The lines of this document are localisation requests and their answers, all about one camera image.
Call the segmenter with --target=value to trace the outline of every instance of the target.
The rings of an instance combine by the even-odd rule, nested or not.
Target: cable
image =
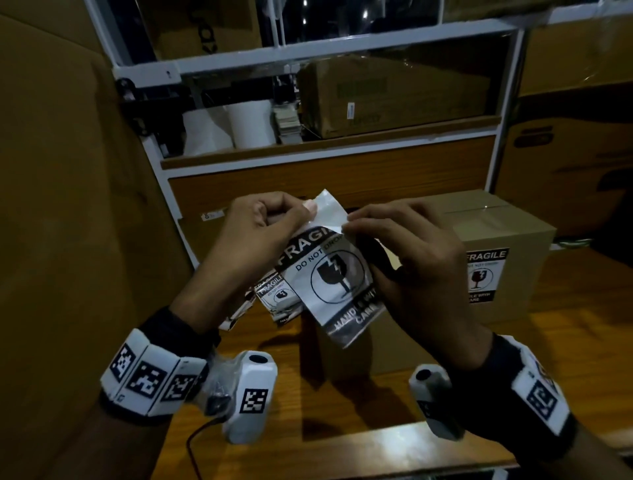
[[[198,469],[196,458],[194,457],[194,452],[191,450],[191,442],[203,430],[205,430],[205,429],[207,429],[207,428],[209,428],[209,427],[211,427],[213,425],[224,423],[226,421],[227,421],[226,416],[214,418],[213,420],[205,423],[201,427],[199,427],[196,430],[194,430],[194,432],[191,435],[189,435],[189,438],[187,438],[187,443],[186,443],[186,445],[187,445],[187,453],[189,454],[189,459],[191,460],[191,466],[194,468],[194,471],[196,472],[196,477],[198,478],[198,480],[203,480],[203,478],[202,478],[202,475],[200,475],[200,470]]]

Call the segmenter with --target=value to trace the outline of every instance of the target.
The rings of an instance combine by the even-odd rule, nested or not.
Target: wooden table
[[[552,252],[530,310],[492,328],[532,348],[591,431],[614,448],[632,447],[633,270],[588,248]],[[265,350],[279,376],[257,443],[228,445],[219,427],[194,441],[204,479],[325,480],[512,462],[503,447],[470,434],[459,443],[436,438],[409,394],[409,371],[338,388],[316,380],[310,331],[299,320],[277,330],[256,304],[224,335],[221,353]],[[155,480],[195,478],[185,441],[203,422],[194,407],[176,415]]]

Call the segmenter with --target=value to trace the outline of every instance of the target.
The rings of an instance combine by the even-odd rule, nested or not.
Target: white paper roll
[[[227,109],[237,148],[267,147],[277,143],[271,100],[235,103]]]
[[[224,106],[186,111],[182,114],[187,140],[184,154],[203,155],[233,148],[229,113]]]

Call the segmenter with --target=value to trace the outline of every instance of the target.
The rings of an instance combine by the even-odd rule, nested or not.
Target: cardboard wall
[[[92,28],[82,2],[28,5],[17,19],[0,4],[0,478],[27,480],[130,328],[191,274],[110,66],[76,35]]]

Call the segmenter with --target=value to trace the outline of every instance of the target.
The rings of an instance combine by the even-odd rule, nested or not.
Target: forearm
[[[148,479],[163,447],[169,423],[137,426],[109,416],[95,404],[81,430],[43,478]]]
[[[611,448],[578,426],[573,446],[560,460],[542,462],[541,468],[557,480],[631,480],[633,471]]]

